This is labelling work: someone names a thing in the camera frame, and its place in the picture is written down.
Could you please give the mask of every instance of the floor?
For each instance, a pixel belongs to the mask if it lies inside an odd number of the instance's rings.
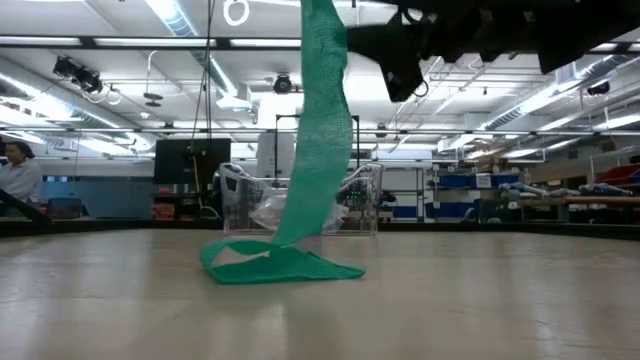
[[[3,239],[0,358],[640,359],[640,242],[330,237],[302,246],[364,279],[221,286],[197,261],[219,235]]]

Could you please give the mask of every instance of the clear plastic bin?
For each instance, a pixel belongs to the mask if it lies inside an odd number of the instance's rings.
[[[336,194],[336,204],[325,223],[324,234],[373,235],[378,231],[378,209],[383,166],[361,166],[343,180]],[[289,179],[259,179],[249,175],[240,165],[225,163],[219,169],[225,234],[270,234],[277,229],[279,218],[267,219],[265,206],[274,205],[278,217],[282,197],[287,194]]]

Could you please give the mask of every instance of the green mesh strip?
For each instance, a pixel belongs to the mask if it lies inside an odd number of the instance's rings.
[[[200,250],[203,268],[219,283],[350,279],[364,274],[362,269],[338,265],[291,246],[322,232],[349,165],[353,138],[342,88],[346,65],[346,30],[332,0],[302,1],[304,115],[287,205],[271,243],[221,241]],[[243,255],[265,255],[214,266],[216,256],[225,248]]]

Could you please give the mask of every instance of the woman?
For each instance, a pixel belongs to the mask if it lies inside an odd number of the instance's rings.
[[[0,189],[20,201],[37,204],[42,171],[32,160],[35,157],[33,151],[29,145],[15,141],[6,144],[5,155],[9,163],[0,168]],[[5,215],[11,210],[5,209]]]

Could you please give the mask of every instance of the plastic bag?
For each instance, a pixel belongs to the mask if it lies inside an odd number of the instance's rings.
[[[260,226],[269,230],[277,230],[280,225],[280,218],[287,202],[286,194],[264,196],[258,208],[249,214],[249,217]],[[349,215],[349,208],[334,202],[331,212],[324,222],[325,232],[335,232],[344,223],[342,218]]]

